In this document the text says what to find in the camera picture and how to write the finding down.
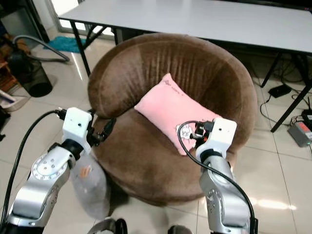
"brown armchair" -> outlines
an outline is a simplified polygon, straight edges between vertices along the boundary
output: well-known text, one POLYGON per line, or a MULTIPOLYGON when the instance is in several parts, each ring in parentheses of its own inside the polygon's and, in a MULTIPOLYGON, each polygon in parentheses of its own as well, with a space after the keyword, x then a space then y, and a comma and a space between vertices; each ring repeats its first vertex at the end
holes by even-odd
POLYGON ((148 34, 127 40, 105 54, 90 76, 89 99, 98 115, 98 131, 109 118, 117 117, 117 123, 95 153, 125 192, 155 205, 203 196, 199 166, 179 155, 169 139, 133 109, 166 73, 171 73, 179 87, 202 106, 237 122, 227 151, 231 165, 251 134, 257 111, 254 85, 246 68, 208 41, 148 34))

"trash bin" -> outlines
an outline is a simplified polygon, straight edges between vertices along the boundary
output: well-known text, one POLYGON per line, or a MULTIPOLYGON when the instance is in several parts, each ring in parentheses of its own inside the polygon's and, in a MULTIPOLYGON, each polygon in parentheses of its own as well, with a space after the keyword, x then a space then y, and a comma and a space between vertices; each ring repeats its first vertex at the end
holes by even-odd
POLYGON ((19 49, 15 49, 7 61, 11 74, 32 97, 42 97, 52 91, 52 84, 40 61, 28 57, 19 49))

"blue cloth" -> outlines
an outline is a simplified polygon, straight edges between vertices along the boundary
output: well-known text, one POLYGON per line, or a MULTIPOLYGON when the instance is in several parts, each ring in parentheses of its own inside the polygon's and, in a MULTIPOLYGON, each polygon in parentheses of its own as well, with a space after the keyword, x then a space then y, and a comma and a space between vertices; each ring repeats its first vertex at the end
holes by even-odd
MULTIPOLYGON (((81 43, 84 45, 86 42, 86 39, 81 39, 81 43)), ((59 36, 54 38, 48 43, 51 47, 54 49, 60 50, 60 51, 67 51, 67 52, 73 52, 73 53, 79 53, 79 49, 77 46, 77 42, 75 38, 68 38, 64 36, 59 36)))

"pink pillow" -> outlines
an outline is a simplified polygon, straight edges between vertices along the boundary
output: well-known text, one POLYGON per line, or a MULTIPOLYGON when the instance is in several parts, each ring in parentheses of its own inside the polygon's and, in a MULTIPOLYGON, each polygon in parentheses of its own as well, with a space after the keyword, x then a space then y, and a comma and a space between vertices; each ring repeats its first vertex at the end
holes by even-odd
MULTIPOLYGON (((189 120, 212 121, 220 117, 187 96, 169 73, 134 108, 161 130, 181 155, 186 153, 177 138, 180 124, 189 120)), ((185 125, 181 130, 183 143, 188 150, 195 146, 195 140, 190 139, 190 134, 194 131, 195 124, 185 125)))

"vacuum hose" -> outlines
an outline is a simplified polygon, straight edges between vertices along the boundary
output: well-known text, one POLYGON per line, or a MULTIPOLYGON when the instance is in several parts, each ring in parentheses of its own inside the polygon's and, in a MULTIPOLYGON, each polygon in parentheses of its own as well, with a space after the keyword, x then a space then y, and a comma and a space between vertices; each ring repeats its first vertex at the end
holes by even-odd
POLYGON ((56 53, 57 55, 61 56, 62 58, 38 58, 38 57, 35 57, 33 55, 27 55, 28 57, 32 58, 32 59, 35 59, 35 60, 40 60, 40 61, 44 61, 44 62, 69 62, 70 59, 69 57, 67 57, 65 54, 61 53, 60 51, 52 48, 50 45, 48 45, 47 43, 35 38, 35 37, 32 37, 32 36, 28 36, 28 35, 19 35, 19 36, 16 36, 14 39, 13 39, 13 44, 16 45, 17 44, 17 41, 19 39, 30 39, 30 40, 34 40, 36 42, 38 42, 39 44, 47 47, 49 50, 53 51, 54 53, 56 53))

